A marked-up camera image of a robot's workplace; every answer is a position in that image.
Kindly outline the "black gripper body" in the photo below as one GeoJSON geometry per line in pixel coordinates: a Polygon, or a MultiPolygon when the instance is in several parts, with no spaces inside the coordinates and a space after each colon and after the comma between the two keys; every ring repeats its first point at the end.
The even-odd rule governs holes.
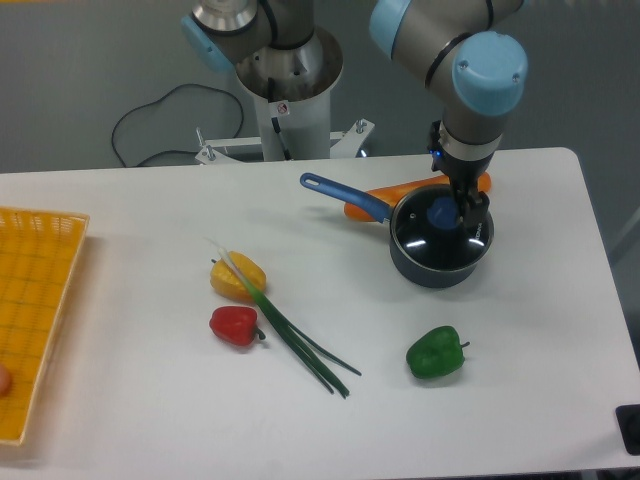
{"type": "Polygon", "coordinates": [[[464,143],[447,130],[443,121],[435,121],[430,127],[428,148],[433,171],[443,173],[450,184],[456,183],[464,192],[473,188],[479,191],[478,181],[495,153],[495,142],[464,143]]]}

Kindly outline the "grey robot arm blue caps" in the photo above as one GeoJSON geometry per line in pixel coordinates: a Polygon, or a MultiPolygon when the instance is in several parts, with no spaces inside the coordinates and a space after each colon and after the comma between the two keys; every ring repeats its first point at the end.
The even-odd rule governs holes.
{"type": "MultiPolygon", "coordinates": [[[[381,52],[443,103],[429,149],[466,226],[487,217],[478,180],[525,86],[523,47],[494,29],[520,8],[518,1],[379,1],[369,21],[381,52]]],[[[253,97],[266,159],[328,155],[329,94],[343,55],[316,24],[312,2],[199,1],[181,27],[205,65],[233,71],[253,97]]]]}

